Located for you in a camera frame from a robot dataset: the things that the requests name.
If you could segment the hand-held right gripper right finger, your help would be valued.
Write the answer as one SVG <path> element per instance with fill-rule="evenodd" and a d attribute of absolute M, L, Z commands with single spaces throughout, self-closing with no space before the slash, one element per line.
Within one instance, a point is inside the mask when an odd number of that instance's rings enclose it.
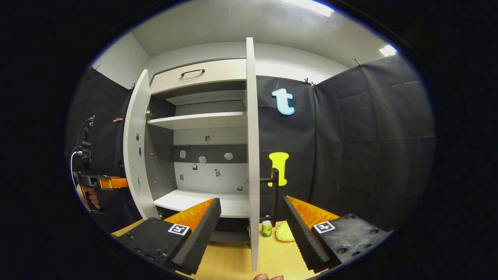
<path fill-rule="evenodd" d="M 352 262 L 393 234 L 356 214 L 338 216 L 291 196 L 282 205 L 301 256 L 315 273 Z"/>

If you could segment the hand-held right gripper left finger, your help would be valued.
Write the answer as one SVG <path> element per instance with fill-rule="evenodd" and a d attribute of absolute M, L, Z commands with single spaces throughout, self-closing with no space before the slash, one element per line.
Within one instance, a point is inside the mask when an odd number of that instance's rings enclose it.
<path fill-rule="evenodd" d="M 211 198 L 165 219 L 148 218 L 114 239 L 148 262 L 196 274 L 221 212 L 219 198 Z"/>

